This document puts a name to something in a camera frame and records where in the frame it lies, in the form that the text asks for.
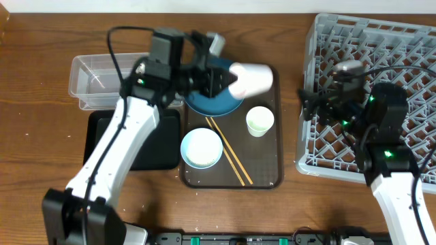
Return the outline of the dark blue plate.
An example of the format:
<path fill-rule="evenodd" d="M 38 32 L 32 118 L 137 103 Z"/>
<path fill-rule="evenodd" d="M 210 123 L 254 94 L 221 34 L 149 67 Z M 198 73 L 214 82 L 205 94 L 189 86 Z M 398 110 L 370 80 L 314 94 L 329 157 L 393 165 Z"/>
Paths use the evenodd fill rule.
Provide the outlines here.
<path fill-rule="evenodd" d="M 213 98 L 205 97 L 195 91 L 185 96 L 185 103 L 193 111 L 205 116 L 224 116 L 236 110 L 242 102 L 243 99 L 233 98 L 228 88 Z"/>

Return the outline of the pink-tinted white cup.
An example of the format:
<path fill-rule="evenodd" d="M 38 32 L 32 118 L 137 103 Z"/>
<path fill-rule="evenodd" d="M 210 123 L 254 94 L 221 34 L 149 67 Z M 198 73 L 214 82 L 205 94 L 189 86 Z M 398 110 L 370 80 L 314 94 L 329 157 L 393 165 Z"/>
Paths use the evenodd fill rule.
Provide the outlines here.
<path fill-rule="evenodd" d="M 228 90 L 235 99 L 245 99 L 266 93 L 273 85 L 273 71 L 267 65 L 251 63 L 233 63 L 229 71 L 237 80 Z"/>

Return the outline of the green-tinted white cup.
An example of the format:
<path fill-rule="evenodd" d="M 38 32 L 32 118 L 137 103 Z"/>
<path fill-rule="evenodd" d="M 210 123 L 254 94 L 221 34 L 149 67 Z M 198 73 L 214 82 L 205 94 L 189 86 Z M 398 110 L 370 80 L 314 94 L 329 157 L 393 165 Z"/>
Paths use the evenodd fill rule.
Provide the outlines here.
<path fill-rule="evenodd" d="M 262 137 L 273 126 L 274 121 L 274 114 L 264 106 L 253 107 L 246 115 L 247 129 L 253 137 Z"/>

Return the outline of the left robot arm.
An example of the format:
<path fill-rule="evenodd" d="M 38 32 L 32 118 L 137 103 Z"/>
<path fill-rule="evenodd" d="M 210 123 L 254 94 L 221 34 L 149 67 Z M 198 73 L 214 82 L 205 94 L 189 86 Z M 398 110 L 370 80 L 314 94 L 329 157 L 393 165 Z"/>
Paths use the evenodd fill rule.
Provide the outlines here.
<path fill-rule="evenodd" d="M 50 244 L 145 244 L 147 230 L 116 213 L 125 178 L 159 113 L 176 95 L 214 97 L 236 81 L 217 60 L 225 44 L 217 33 L 155 29 L 151 50 L 120 77 L 112 119 L 82 169 L 64 191 L 50 189 L 42 201 Z"/>

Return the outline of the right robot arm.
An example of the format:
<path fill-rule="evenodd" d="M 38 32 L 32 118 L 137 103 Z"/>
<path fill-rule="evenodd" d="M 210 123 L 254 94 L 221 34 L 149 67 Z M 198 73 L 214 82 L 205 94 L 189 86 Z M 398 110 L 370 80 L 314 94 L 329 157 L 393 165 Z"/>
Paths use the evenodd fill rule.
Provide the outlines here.
<path fill-rule="evenodd" d="M 434 244 L 422 168 L 401 139 L 409 109 L 405 90 L 379 83 L 367 92 L 363 82 L 345 82 L 323 95 L 300 89 L 298 97 L 305 121 L 318 116 L 322 125 L 339 123 L 354 137 L 356 164 L 381 208 L 392 243 Z"/>

